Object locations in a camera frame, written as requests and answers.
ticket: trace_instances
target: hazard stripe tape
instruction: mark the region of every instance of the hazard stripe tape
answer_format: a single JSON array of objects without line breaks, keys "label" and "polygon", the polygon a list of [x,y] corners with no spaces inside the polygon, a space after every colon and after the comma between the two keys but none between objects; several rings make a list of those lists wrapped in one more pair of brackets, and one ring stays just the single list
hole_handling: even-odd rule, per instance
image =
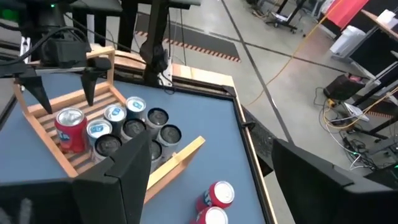
[{"label": "hazard stripe tape", "polygon": [[[148,33],[147,32],[143,32],[143,31],[136,31],[136,34],[141,36],[141,37],[147,37],[148,36]],[[222,53],[219,53],[219,52],[214,52],[214,51],[209,50],[209,49],[203,49],[201,47],[193,46],[193,45],[190,45],[190,44],[184,44],[182,42],[178,42],[178,41],[175,41],[175,40],[171,40],[171,39],[169,40],[168,38],[165,38],[163,40],[163,43],[167,43],[167,44],[170,43],[170,44],[174,44],[174,45],[179,46],[179,47],[184,46],[186,49],[190,49],[190,50],[194,50],[194,51],[201,52],[201,53],[204,53],[204,54],[208,54],[208,55],[211,55],[211,56],[223,58],[223,59],[226,59],[226,60],[230,60],[232,62],[239,62],[239,63],[241,62],[241,59],[237,58],[237,57],[233,57],[233,56],[230,56],[230,55],[225,55],[225,54],[222,54]]]},{"label": "hazard stripe tape", "polygon": [[378,116],[378,117],[381,117],[381,118],[392,118],[392,115],[384,114],[384,113],[378,113],[378,112],[373,112],[373,111],[368,111],[367,114],[368,115],[372,115],[372,116]]}]

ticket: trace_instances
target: table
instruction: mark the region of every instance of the table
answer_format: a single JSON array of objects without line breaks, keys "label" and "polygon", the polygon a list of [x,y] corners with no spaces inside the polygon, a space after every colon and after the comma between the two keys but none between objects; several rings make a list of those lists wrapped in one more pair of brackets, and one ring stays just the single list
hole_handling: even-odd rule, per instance
[{"label": "table", "polygon": [[[117,57],[115,62],[124,67],[142,66],[127,58]],[[227,75],[181,65],[173,65],[173,70],[175,77],[184,77],[184,80],[224,85],[234,90],[233,79]],[[49,98],[81,88],[78,75],[72,73],[45,75],[43,83]],[[264,179],[256,179],[252,174],[252,168],[260,170],[259,164],[256,157],[254,160],[248,159],[232,101],[181,92],[168,95],[161,88],[118,81],[114,85],[125,97],[141,96],[149,108],[159,106],[167,110],[170,123],[179,126],[183,133],[179,149],[199,135],[206,139],[205,145],[184,173],[145,204],[141,223],[188,223],[195,216],[195,199],[217,180],[231,182],[236,191],[234,204],[227,209],[230,223],[277,223]],[[28,105],[36,103],[28,92],[24,92],[24,97]],[[235,99],[238,102],[237,110],[241,111],[238,97]],[[248,150],[255,155],[248,129],[242,130],[249,136]],[[23,117],[19,104],[12,110],[0,132],[0,142],[0,182],[66,177]],[[264,195],[269,222],[264,221],[256,186]]]},{"label": "table", "polygon": [[[372,21],[374,21],[377,24],[377,26],[381,28],[381,30],[383,30],[385,33],[387,33],[395,41],[398,40],[398,34],[395,33],[394,31],[392,31],[390,28],[388,28],[385,24],[377,21],[377,16],[375,16],[374,14],[371,14],[370,12],[365,11],[365,10],[362,10],[361,12],[363,14],[365,14],[366,16],[368,16]],[[385,74],[383,76],[383,78],[381,80],[382,82],[380,83],[380,85],[376,86],[371,91],[369,91],[367,94],[365,94],[364,96],[362,96],[361,98],[356,100],[353,103],[353,105],[354,106],[359,106],[361,103],[365,102],[368,98],[373,96],[375,93],[377,93],[378,91],[382,90],[384,87],[387,87],[387,86],[391,85],[396,80],[397,80],[397,69],[392,69],[391,71],[389,71],[387,74]],[[378,134],[378,132],[380,130],[382,130],[382,129],[394,124],[397,121],[398,121],[398,114],[394,115],[390,120],[380,124],[379,126],[373,128],[372,130],[366,131],[366,130],[362,130],[362,129],[359,129],[359,128],[354,128],[354,130],[355,131],[359,131],[359,132],[364,133],[364,134],[368,134],[370,136],[377,137],[377,138],[387,139],[387,137]]]}]

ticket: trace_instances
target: soda can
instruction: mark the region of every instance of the soda can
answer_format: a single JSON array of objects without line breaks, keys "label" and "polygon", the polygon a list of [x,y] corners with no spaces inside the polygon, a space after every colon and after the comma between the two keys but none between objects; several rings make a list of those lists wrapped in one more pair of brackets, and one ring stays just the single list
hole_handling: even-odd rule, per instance
[{"label": "soda can", "polygon": [[136,137],[139,133],[145,131],[147,126],[145,123],[138,118],[128,119],[123,123],[122,130],[120,132],[120,138],[122,142],[128,142],[130,139]]},{"label": "soda can", "polygon": [[181,130],[176,125],[166,124],[157,134],[156,140],[163,146],[162,161],[166,162],[175,152],[177,145],[181,141]]},{"label": "soda can", "polygon": [[99,137],[94,143],[93,160],[97,164],[110,156],[114,151],[122,146],[122,141],[119,137],[113,134],[104,134]]},{"label": "soda can", "polygon": [[105,119],[94,119],[87,124],[86,132],[89,148],[92,150],[99,137],[112,133],[112,124]]},{"label": "soda can", "polygon": [[200,212],[206,207],[228,208],[235,198],[235,191],[227,181],[219,181],[211,184],[196,202],[197,211]]},{"label": "soda can", "polygon": [[161,108],[152,108],[145,118],[147,129],[150,130],[152,139],[155,139],[159,130],[169,121],[169,115]]},{"label": "soda can", "polygon": [[64,108],[54,121],[55,129],[63,152],[83,152],[85,150],[84,131],[87,118],[77,108]]},{"label": "soda can", "polygon": [[162,158],[163,148],[162,145],[156,140],[152,140],[149,146],[150,156],[151,156],[151,164],[150,164],[150,172],[153,173],[157,168],[159,168],[160,159]]},{"label": "soda can", "polygon": [[112,134],[119,136],[126,119],[126,109],[119,105],[109,105],[105,108],[104,117],[112,124]]},{"label": "soda can", "polygon": [[126,100],[127,119],[144,119],[144,110],[147,107],[145,100],[138,96],[129,97]]},{"label": "soda can", "polygon": [[228,224],[228,216],[220,207],[207,207],[199,212],[191,224]]}]

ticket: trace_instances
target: wooden tray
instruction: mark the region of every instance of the wooden tray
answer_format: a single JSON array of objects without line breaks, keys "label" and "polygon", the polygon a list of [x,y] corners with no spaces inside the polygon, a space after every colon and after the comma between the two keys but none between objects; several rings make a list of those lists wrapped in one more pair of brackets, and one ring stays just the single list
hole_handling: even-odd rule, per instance
[{"label": "wooden tray", "polygon": [[[50,104],[54,112],[53,114],[47,114],[40,104],[27,106],[19,85],[13,85],[15,96],[21,104],[26,120],[28,120],[35,132],[43,140],[44,144],[48,147],[56,160],[58,160],[59,164],[69,177],[76,177],[78,174],[81,174],[90,167],[93,167],[94,163],[91,160],[90,152],[82,152],[78,154],[63,154],[61,152],[59,138],[54,126],[54,119],[58,111],[66,107],[79,108],[84,112],[87,120],[90,121],[92,119],[102,117],[104,109],[110,104],[125,106],[125,97],[123,97],[122,94],[120,94],[120,92],[113,86],[115,58],[115,50],[113,47],[95,47],[94,51],[87,54],[87,58],[104,56],[109,57],[112,67],[107,73],[107,81],[95,86],[93,106],[88,106],[84,91],[78,90],[73,93],[51,99]],[[176,176],[178,176],[186,166],[188,166],[189,162],[204,142],[205,140],[199,136],[178,154],[174,154],[173,158],[160,166],[150,175],[145,202],[151,199],[157,192],[176,178]]]}]

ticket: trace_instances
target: concrete floor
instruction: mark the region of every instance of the concrete floor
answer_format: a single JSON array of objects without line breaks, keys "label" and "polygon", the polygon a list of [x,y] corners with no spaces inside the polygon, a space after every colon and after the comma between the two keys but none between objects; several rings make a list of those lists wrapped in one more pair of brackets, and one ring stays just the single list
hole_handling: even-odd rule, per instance
[{"label": "concrete floor", "polygon": [[[272,6],[269,4],[264,5],[264,8],[270,7]],[[284,12],[289,14],[293,8],[294,5],[289,3]],[[149,12],[150,7],[140,5],[140,11]],[[171,9],[170,12],[172,20],[180,22],[179,11]],[[118,20],[110,17],[107,24],[115,40],[118,38]],[[203,29],[206,33],[223,35],[235,44],[241,63],[193,50],[186,50],[186,60],[188,66],[231,75],[243,105],[248,105],[257,98],[263,89],[260,81],[267,83],[276,76],[289,61],[289,55],[292,55],[303,41],[300,32],[291,34],[288,29],[276,29],[265,25],[261,19],[251,14],[244,0],[202,0],[201,7],[183,11],[183,23]],[[312,19],[305,16],[298,26],[307,34],[314,25]],[[144,39],[137,37],[137,41],[141,45]],[[322,30],[315,30],[296,54],[307,61],[293,59],[267,87],[294,143],[344,169],[349,169],[351,163],[344,151],[318,123],[320,107],[313,105],[316,87],[327,86],[342,74],[341,71],[357,73],[352,66],[330,59],[328,49],[332,44],[333,41]],[[136,44],[133,43],[132,48],[137,50]],[[174,47],[174,55],[174,62],[182,63],[183,49]],[[317,101],[323,103],[324,100],[324,96],[319,94]],[[247,109],[277,137],[286,139],[265,94],[247,106]],[[376,124],[383,121],[373,117],[372,120],[376,120],[373,121]],[[361,175],[367,173],[364,169],[355,169],[353,172]],[[265,180],[278,223],[294,223],[274,173],[268,175]]]}]

